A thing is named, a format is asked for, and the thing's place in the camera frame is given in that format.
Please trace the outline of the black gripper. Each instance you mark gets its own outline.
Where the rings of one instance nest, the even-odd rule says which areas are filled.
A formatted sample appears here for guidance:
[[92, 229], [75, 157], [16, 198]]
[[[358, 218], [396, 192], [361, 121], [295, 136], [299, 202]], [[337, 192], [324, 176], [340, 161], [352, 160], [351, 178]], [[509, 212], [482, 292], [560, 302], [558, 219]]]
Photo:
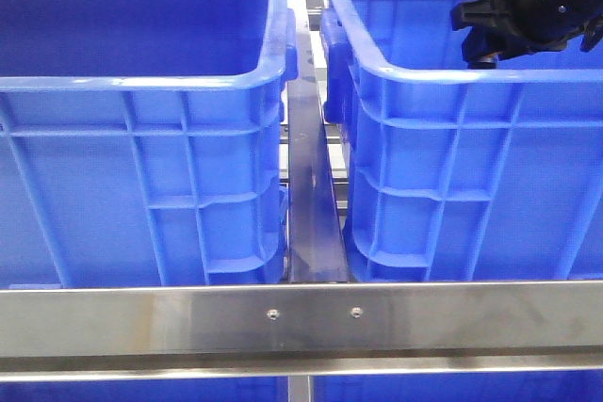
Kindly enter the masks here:
[[[512, 19], [527, 40], [495, 32], [512, 30]], [[454, 31], [473, 27], [462, 43], [467, 67], [496, 68], [501, 60], [563, 51], [576, 36], [582, 52], [592, 51], [602, 41], [602, 0], [466, 1], [450, 22]]]

